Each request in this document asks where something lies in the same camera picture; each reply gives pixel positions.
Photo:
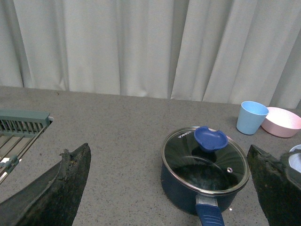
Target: lid rim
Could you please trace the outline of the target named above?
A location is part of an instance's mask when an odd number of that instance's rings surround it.
[[[165,165],[165,167],[167,168],[167,170],[172,174],[172,176],[174,178],[176,178],[181,184],[183,184],[184,186],[198,192],[198,193],[204,193],[204,194],[209,194],[209,195],[224,195],[224,194],[230,194],[230,193],[234,193],[234,192],[238,192],[240,191],[245,185],[246,183],[248,182],[249,180],[249,177],[250,177],[250,168],[248,166],[248,163],[247,163],[247,160],[246,160],[246,155],[245,153],[243,152],[243,150],[241,149],[240,146],[238,146],[237,143],[235,143],[230,137],[226,136],[228,138],[228,143],[231,144],[232,146],[234,146],[236,148],[236,151],[241,155],[242,157],[242,160],[243,160],[243,165],[244,165],[244,169],[245,169],[245,172],[244,172],[244,176],[243,178],[240,180],[240,182],[229,188],[229,189],[226,189],[226,190],[219,190],[219,191],[212,191],[212,190],[205,190],[205,189],[201,189],[199,187],[196,187],[196,186],[193,186],[191,184],[189,184],[188,182],[184,181],[183,179],[181,179],[178,175],[176,175],[173,170],[169,167],[167,161],[166,161],[166,158],[165,158],[165,147],[166,147],[166,144],[168,143],[168,141],[174,137],[175,134],[177,133],[180,133],[180,132],[183,132],[183,134],[189,132],[189,133],[192,133],[194,132],[197,128],[199,128],[198,126],[192,126],[192,127],[185,127],[185,128],[182,128],[182,129],[178,129],[178,130],[175,130],[174,132],[170,133],[165,141],[163,142],[163,145],[162,145],[162,150],[161,150],[161,154],[162,154],[162,161],[163,161],[163,164]]]

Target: blue lid handle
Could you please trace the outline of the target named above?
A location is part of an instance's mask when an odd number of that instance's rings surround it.
[[[207,126],[197,128],[194,131],[194,138],[199,147],[207,153],[215,152],[228,145],[228,138],[222,131],[214,131]]]

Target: dish rack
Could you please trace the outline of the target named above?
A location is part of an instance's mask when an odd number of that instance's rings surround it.
[[[49,113],[0,109],[0,184],[50,125]]]

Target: blue saucepan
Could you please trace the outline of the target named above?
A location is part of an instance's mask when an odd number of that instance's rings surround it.
[[[225,147],[204,152],[194,137],[197,128],[179,129],[165,139],[162,187],[178,208],[198,214],[203,226],[223,226],[221,212],[246,185],[250,169],[243,150],[229,137]]]

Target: glass lid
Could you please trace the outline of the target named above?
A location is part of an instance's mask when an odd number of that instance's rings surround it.
[[[197,128],[183,128],[166,138],[162,158],[167,169],[181,183],[198,192],[225,194],[242,188],[250,175],[242,149],[228,137],[227,146],[206,153],[194,138]]]

